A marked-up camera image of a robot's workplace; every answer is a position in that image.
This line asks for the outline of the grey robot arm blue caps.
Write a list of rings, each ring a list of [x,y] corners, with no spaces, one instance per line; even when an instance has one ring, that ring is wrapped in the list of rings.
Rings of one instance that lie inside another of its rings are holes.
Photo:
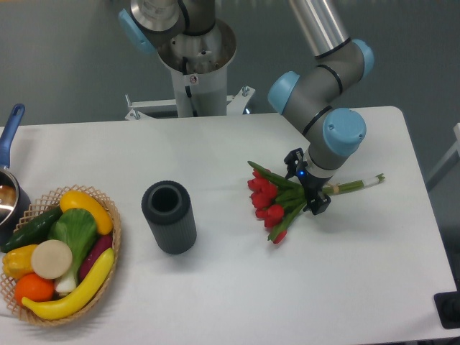
[[[353,40],[332,1],[290,1],[317,65],[304,76],[290,71],[280,76],[268,101],[309,142],[284,159],[287,178],[297,177],[306,197],[305,210],[317,215],[331,202],[323,191],[348,157],[359,148],[367,127],[362,116],[331,102],[365,78],[374,67],[374,53]]]

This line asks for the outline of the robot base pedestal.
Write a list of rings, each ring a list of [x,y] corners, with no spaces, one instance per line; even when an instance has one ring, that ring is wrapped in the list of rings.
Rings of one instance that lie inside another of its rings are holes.
[[[130,1],[118,14],[129,41],[170,71],[180,117],[223,116],[236,37],[214,1]]]

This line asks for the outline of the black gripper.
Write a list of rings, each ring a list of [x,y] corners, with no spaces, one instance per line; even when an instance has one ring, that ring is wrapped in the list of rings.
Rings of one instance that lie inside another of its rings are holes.
[[[314,216],[323,213],[331,203],[331,198],[323,192],[323,186],[331,179],[331,176],[321,178],[307,170],[308,164],[304,160],[304,152],[301,148],[290,151],[284,158],[287,173],[285,179],[296,176],[303,186],[306,198],[306,206],[303,212],[310,211]]]

